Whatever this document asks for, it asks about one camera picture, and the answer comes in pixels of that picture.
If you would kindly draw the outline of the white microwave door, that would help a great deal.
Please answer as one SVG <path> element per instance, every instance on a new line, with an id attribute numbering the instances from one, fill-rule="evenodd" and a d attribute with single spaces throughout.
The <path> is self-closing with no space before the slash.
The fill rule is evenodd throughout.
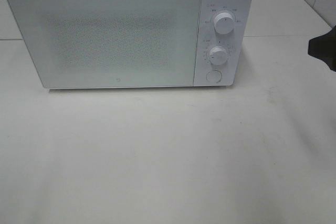
<path id="1" fill-rule="evenodd" d="M 200 0 L 8 0 L 47 89 L 191 86 Z"/>

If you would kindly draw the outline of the round white door button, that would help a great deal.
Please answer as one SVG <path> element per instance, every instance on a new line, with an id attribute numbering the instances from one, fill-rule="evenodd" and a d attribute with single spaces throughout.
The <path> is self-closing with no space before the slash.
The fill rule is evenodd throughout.
<path id="1" fill-rule="evenodd" d="M 206 79 L 211 83 L 219 83 L 222 79 L 222 73 L 217 70 L 213 70 L 207 73 Z"/>

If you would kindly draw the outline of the white microwave knob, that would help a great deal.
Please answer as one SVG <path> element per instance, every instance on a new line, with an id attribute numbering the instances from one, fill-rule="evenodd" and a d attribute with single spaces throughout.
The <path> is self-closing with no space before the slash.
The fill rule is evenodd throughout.
<path id="1" fill-rule="evenodd" d="M 220 66 L 228 60 L 228 50 L 222 46 L 213 47 L 208 53 L 208 59 L 212 65 Z"/>
<path id="2" fill-rule="evenodd" d="M 220 35 L 229 34 L 235 27 L 235 16 L 228 10 L 215 14 L 213 18 L 215 31 Z"/>

